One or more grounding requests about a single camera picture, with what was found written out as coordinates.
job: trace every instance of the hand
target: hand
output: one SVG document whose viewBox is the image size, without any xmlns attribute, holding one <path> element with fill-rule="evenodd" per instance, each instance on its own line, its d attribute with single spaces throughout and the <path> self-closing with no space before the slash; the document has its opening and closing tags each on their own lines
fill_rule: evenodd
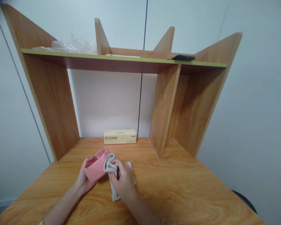
<svg viewBox="0 0 281 225">
<path fill-rule="evenodd" d="M 128 204 L 129 202 L 133 201 L 138 193 L 133 183 L 132 170 L 130 169 L 128 163 L 123 162 L 119 159 L 114 159 L 111 163 L 118 163 L 119 165 L 119 180 L 116 178 L 115 173 L 110 173 L 110 180 L 112 182 L 112 185 L 119 197 L 126 204 Z"/>
<path fill-rule="evenodd" d="M 90 182 L 90 180 L 87 178 L 87 176 L 85 175 L 83 169 L 85 168 L 85 165 L 87 163 L 87 160 L 89 158 L 86 158 L 80 168 L 80 172 L 77 178 L 76 183 L 74 184 L 76 186 L 76 188 L 79 191 L 79 194 L 82 196 L 84 195 L 86 192 L 88 192 L 89 190 L 91 190 L 95 184 L 97 183 L 97 181 L 95 182 Z"/>
</svg>

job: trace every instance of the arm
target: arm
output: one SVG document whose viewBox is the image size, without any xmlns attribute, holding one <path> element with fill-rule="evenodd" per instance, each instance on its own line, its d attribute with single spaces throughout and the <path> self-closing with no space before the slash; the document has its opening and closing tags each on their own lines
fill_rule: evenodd
<svg viewBox="0 0 281 225">
<path fill-rule="evenodd" d="M 137 192 L 129 165 L 118 159 L 114 159 L 112 163 L 119 164 L 119 180 L 114 173 L 110 173 L 112 185 L 122 201 L 125 202 L 138 224 L 160 225 L 161 220 Z"/>
<path fill-rule="evenodd" d="M 70 189 L 59 199 L 59 201 L 50 209 L 43 217 L 44 225 L 61 225 L 66 220 L 72 208 L 77 204 L 78 200 L 86 192 L 91 190 L 96 182 L 92 183 L 84 174 L 83 168 L 87 163 L 87 158 L 84 160 L 77 181 Z"/>
</svg>

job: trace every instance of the forearm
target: forearm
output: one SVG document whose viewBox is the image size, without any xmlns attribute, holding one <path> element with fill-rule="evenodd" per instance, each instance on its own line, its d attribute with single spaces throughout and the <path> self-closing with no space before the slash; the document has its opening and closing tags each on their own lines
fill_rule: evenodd
<svg viewBox="0 0 281 225">
<path fill-rule="evenodd" d="M 44 225 L 61 225 L 81 197 L 79 188 L 73 185 L 43 217 Z"/>
<path fill-rule="evenodd" d="M 161 224 L 160 218 L 157 217 L 148 203 L 141 197 L 138 192 L 135 194 L 133 199 L 127 201 L 126 205 L 139 225 Z"/>
</svg>

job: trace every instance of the white wall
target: white wall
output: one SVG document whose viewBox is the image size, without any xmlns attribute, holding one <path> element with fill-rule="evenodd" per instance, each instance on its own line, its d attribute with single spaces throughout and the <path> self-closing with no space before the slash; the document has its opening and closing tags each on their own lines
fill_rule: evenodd
<svg viewBox="0 0 281 225">
<path fill-rule="evenodd" d="M 146 0 L 4 2 L 56 39 L 70 41 L 70 33 L 73 33 L 89 42 L 95 42 L 94 18 L 100 18 L 111 47 L 143 49 Z M 68 73 L 81 137 L 101 137 L 106 129 L 138 129 L 140 73 L 86 70 L 68 70 Z"/>
<path fill-rule="evenodd" d="M 9 205 L 49 165 L 0 29 L 0 206 Z"/>
<path fill-rule="evenodd" d="M 231 1 L 219 38 L 243 38 L 198 158 L 281 224 L 281 1 Z"/>
<path fill-rule="evenodd" d="M 175 26 L 172 52 L 196 53 L 217 41 L 228 0 L 149 0 L 145 50 L 155 48 L 170 26 Z M 143 74 L 139 136 L 148 137 L 156 74 Z"/>
</svg>

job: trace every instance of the left hand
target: left hand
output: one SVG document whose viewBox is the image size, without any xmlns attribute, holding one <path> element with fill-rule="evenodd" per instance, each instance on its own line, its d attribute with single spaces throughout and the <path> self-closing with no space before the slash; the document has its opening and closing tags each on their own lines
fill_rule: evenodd
<svg viewBox="0 0 281 225">
<path fill-rule="evenodd" d="M 85 193 L 87 193 L 89 190 L 91 190 L 95 184 L 97 183 L 97 181 L 95 182 L 90 182 L 90 180 L 87 178 L 87 176 L 85 175 L 83 169 L 87 163 L 87 160 L 89 158 L 86 158 L 80 168 L 80 172 L 77 178 L 77 181 L 75 183 L 75 186 L 78 188 L 79 190 L 79 194 L 82 196 Z"/>
</svg>

